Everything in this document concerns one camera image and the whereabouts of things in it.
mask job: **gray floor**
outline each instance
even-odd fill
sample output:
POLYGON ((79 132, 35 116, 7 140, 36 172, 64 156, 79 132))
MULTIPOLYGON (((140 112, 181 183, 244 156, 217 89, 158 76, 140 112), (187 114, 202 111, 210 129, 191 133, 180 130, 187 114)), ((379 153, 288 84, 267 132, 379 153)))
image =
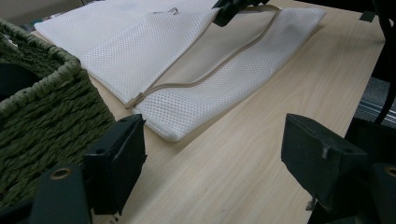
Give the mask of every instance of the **gray floor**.
MULTIPOLYGON (((387 98, 388 88, 388 82, 371 77, 355 113, 355 118, 374 121, 387 98)), ((395 111, 396 104, 393 103, 393 107, 382 122, 382 125, 396 129, 395 111)))

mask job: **wooden table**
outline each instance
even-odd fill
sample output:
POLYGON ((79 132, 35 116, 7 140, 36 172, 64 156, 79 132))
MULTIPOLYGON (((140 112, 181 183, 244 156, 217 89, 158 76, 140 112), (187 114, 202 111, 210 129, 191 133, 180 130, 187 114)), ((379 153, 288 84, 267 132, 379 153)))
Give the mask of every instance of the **wooden table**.
MULTIPOLYGON (((315 119, 344 136, 384 44, 377 19, 320 8, 327 15, 319 31, 244 102, 180 142, 145 129, 148 159, 120 224, 307 222, 310 196, 280 160, 285 116, 315 119)), ((130 115, 92 82, 116 119, 130 115)), ((106 223, 109 217, 93 220, 106 223)))

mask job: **wicker basket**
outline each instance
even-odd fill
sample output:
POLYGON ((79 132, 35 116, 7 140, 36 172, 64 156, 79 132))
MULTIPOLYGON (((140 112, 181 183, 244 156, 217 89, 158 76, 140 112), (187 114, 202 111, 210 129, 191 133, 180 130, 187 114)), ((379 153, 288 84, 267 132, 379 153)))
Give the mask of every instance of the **wicker basket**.
POLYGON ((35 196, 56 164, 80 163, 114 122, 78 58, 0 19, 0 63, 40 79, 0 102, 0 210, 35 196))

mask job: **white mesh laundry bag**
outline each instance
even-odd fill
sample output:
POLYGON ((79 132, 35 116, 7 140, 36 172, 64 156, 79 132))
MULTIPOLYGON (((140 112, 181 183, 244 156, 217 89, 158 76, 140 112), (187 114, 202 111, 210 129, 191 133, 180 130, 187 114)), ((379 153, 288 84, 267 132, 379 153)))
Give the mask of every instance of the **white mesh laundry bag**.
MULTIPOLYGON (((208 7, 215 2, 178 2, 74 51, 150 129, 178 141, 263 85, 324 16, 317 8, 254 7, 218 27, 212 21, 219 10, 208 7)), ((59 29, 39 28, 45 37, 59 29)), ((66 49, 76 45, 56 39, 66 49)))

